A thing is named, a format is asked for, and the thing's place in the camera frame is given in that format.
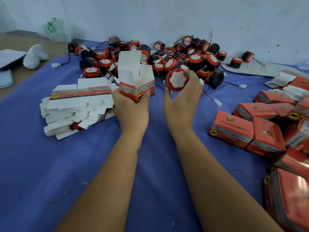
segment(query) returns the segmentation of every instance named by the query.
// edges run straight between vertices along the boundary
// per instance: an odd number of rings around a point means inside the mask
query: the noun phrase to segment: person's left hand
[[[150,93],[144,93],[139,103],[133,102],[128,97],[122,95],[119,89],[112,93],[115,107],[114,114],[117,116],[122,133],[144,135],[149,121],[149,98]]]

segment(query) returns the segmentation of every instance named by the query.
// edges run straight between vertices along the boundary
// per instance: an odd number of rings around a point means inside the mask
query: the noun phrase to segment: open cardboard box
[[[118,59],[120,93],[138,103],[146,91],[155,94],[155,78],[151,65],[141,64],[141,51],[121,51]]]

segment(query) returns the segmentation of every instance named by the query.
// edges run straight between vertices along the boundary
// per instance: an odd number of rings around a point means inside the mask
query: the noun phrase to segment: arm
[[[194,72],[172,101],[164,96],[164,116],[204,231],[282,231],[268,213],[216,161],[192,129],[202,87]]]
[[[118,89],[112,95],[121,136],[103,167],[57,227],[58,232],[125,230],[138,152],[149,120],[150,94],[145,93],[138,104]]]

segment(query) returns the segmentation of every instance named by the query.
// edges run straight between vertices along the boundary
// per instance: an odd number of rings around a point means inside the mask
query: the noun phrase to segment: person's right hand
[[[164,117],[172,136],[192,130],[193,117],[202,92],[202,86],[195,72],[186,70],[184,74],[189,81],[174,101],[171,91],[165,88]]]

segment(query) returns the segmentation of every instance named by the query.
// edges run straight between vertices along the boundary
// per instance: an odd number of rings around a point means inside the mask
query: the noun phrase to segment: brown table surface
[[[64,55],[68,50],[68,46],[66,43],[57,43],[57,42],[51,42],[48,40],[19,37],[19,36],[14,36],[14,35],[9,35],[9,34],[0,34],[0,42],[1,42],[0,50],[12,49],[12,50],[18,50],[18,51],[25,51],[25,52],[27,52],[31,46],[35,44],[41,44],[44,46],[45,52],[48,54],[50,60],[55,57]],[[25,81],[26,79],[31,77],[34,73],[36,73],[47,62],[48,61],[41,62],[40,66],[34,70],[25,68],[22,63],[12,68],[14,85],[7,87],[7,88],[0,89],[0,100],[3,97],[5,97],[7,94],[9,94],[13,89],[15,89],[23,81]]]

